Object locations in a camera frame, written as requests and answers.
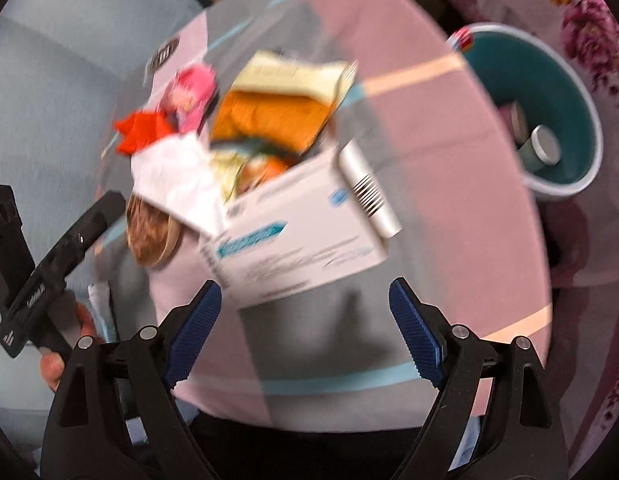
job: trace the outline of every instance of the white paper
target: white paper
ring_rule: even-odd
[[[228,227],[210,154],[195,132],[165,137],[132,155],[133,192],[208,237]]]

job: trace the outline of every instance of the metal screw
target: metal screw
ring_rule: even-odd
[[[93,342],[94,338],[91,335],[84,335],[78,340],[78,347],[85,350],[87,348],[90,348]]]
[[[520,336],[516,338],[516,346],[523,350],[529,350],[531,348],[531,341],[526,337]]]
[[[141,330],[141,339],[145,339],[145,341],[149,341],[150,339],[154,339],[158,333],[158,330],[155,326],[146,326]]]
[[[469,329],[465,325],[454,325],[451,327],[451,333],[459,339],[465,339],[469,336]]]

